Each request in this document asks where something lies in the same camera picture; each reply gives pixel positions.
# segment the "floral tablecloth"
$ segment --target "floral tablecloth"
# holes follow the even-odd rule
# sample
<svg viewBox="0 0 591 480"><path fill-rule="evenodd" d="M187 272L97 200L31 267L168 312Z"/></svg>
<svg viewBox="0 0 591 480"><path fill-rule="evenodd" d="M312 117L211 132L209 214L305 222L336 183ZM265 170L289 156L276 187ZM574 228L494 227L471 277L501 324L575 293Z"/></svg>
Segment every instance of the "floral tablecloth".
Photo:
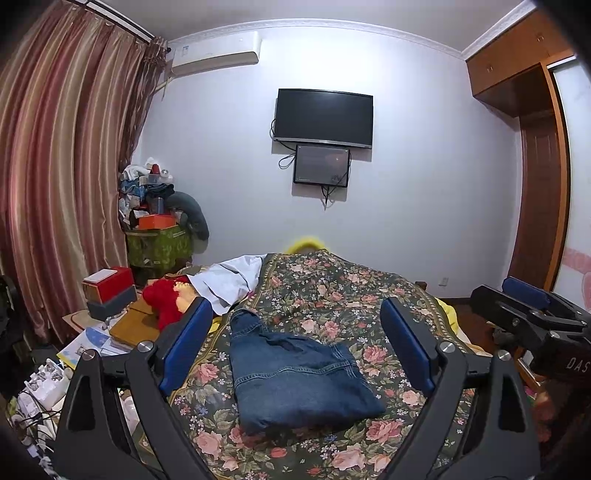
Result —
<svg viewBox="0 0 591 480"><path fill-rule="evenodd" d="M201 348L182 388L170 397L184 431L218 478L358 479L379 475L396 455L425 402L411 388L381 328L380 304L389 297L397 297L435 335L469 352L433 297L396 274L356 265L324 250L267 256L259 286L242 305L258 312L275 331L347 344L387 411L379 419L362 420L340 432L299 429L273 438L244 435L233 396L225 317L222 327ZM463 393L435 467L453 457L472 397L472 391ZM139 446L150 451L145 436Z"/></svg>

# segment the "curtain rod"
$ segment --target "curtain rod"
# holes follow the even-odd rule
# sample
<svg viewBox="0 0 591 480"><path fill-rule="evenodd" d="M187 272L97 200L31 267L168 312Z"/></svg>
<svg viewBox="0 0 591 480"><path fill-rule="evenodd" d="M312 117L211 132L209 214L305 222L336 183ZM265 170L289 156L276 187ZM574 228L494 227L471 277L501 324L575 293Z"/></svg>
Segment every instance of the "curtain rod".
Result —
<svg viewBox="0 0 591 480"><path fill-rule="evenodd" d="M98 0L67 0L70 3L78 5L80 7L92 10L93 13L97 14L98 16L104 18L105 20L112 21L117 24L117 26L121 27L127 33L132 34L134 37L146 42L150 43L154 38L150 32L148 32L145 28L138 25L133 20L127 18L114 8L110 7L109 5L104 4Z"/></svg>

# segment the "bolt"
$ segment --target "bolt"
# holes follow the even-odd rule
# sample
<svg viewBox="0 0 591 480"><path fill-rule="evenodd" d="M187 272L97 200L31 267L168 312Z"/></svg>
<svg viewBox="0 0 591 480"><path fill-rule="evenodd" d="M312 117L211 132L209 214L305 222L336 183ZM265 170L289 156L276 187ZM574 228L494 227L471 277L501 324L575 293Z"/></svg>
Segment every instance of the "bolt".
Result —
<svg viewBox="0 0 591 480"><path fill-rule="evenodd" d="M444 353L453 353L456 350L456 346L451 342L441 342L439 348Z"/></svg>
<svg viewBox="0 0 591 480"><path fill-rule="evenodd" d="M138 350L142 353L149 352L152 348L154 348L154 343L150 340L142 340L138 343Z"/></svg>
<svg viewBox="0 0 591 480"><path fill-rule="evenodd" d="M496 355L504 362L511 360L511 354L507 350L499 350Z"/></svg>
<svg viewBox="0 0 591 480"><path fill-rule="evenodd" d="M82 360L92 360L95 356L96 350L90 348L88 350L84 350L84 352L82 353Z"/></svg>

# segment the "blue gripper pad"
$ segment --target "blue gripper pad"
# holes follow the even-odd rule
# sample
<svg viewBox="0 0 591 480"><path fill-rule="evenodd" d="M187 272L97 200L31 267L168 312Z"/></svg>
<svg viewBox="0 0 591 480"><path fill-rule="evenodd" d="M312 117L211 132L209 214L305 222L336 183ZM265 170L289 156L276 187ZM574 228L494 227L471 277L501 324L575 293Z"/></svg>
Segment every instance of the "blue gripper pad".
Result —
<svg viewBox="0 0 591 480"><path fill-rule="evenodd" d="M201 299L200 305L191 315L183 331L178 334L177 340L164 359L164 375L160 382L160 391L167 397L173 390L183 385L212 326L212 320L212 304Z"/></svg>
<svg viewBox="0 0 591 480"><path fill-rule="evenodd" d="M410 311L396 299L382 302L379 318L408 381L429 397L435 389L433 374L438 361L436 340L431 330L416 322Z"/></svg>
<svg viewBox="0 0 591 480"><path fill-rule="evenodd" d="M503 293L535 309L545 310L550 307L547 292L517 278L507 277L504 279L502 290Z"/></svg>

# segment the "monitor screen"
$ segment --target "monitor screen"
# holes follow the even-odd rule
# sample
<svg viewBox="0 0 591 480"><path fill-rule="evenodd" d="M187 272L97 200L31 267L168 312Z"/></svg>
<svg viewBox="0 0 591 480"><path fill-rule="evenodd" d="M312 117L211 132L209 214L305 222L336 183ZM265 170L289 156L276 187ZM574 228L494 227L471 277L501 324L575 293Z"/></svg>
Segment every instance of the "monitor screen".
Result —
<svg viewBox="0 0 591 480"><path fill-rule="evenodd" d="M371 95L279 89L275 140L371 148L373 129Z"/></svg>
<svg viewBox="0 0 591 480"><path fill-rule="evenodd" d="M294 182L346 187L349 183L349 149L298 145Z"/></svg>

